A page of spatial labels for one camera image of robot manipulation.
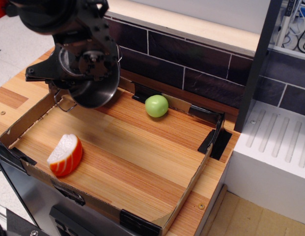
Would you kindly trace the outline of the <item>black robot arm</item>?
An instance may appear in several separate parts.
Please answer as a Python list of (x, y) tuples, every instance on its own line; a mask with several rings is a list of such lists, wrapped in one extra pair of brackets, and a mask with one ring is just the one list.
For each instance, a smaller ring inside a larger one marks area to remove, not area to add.
[(26, 81), (44, 81), (61, 89), (116, 89), (118, 49), (110, 36), (106, 0), (11, 0), (13, 15), (33, 32), (51, 35), (50, 57), (26, 69)]

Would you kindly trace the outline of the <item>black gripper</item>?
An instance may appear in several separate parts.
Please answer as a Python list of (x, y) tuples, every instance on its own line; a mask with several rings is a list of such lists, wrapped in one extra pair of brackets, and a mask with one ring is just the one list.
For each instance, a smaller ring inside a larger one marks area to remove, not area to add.
[(76, 84), (118, 81), (118, 49), (102, 14), (27, 14), (25, 26), (55, 43), (46, 61), (27, 68), (28, 82), (69, 93)]

